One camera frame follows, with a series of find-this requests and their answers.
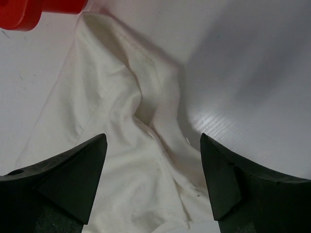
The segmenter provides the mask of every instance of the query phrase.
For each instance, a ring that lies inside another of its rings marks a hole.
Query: white cloth
[[[212,220],[201,157],[177,124],[177,70],[108,16],[82,14],[17,168],[99,133],[107,156],[85,233],[164,233]]]

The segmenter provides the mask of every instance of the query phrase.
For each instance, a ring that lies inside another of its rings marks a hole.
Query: red object
[[[78,14],[88,0],[0,0],[0,28],[29,31],[42,12]]]

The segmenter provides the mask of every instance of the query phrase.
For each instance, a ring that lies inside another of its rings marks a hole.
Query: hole
[[[0,6],[6,6],[9,0],[0,0]]]
[[[21,174],[23,173],[24,171],[22,169],[18,169],[18,170],[15,170],[15,171],[11,171],[9,174],[7,174],[7,176],[14,176],[14,175],[18,175],[18,174]]]

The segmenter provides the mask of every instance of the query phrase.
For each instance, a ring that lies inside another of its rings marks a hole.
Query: stain
[[[5,31],[2,31],[2,33],[10,39],[10,37],[5,33]]]

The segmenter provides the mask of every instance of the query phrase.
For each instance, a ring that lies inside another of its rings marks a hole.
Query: white surface
[[[108,0],[93,10],[104,6],[186,65],[180,118],[192,144],[206,132],[255,162],[311,178],[307,0]],[[0,174],[14,168],[76,19],[44,14],[32,32],[0,32]]]

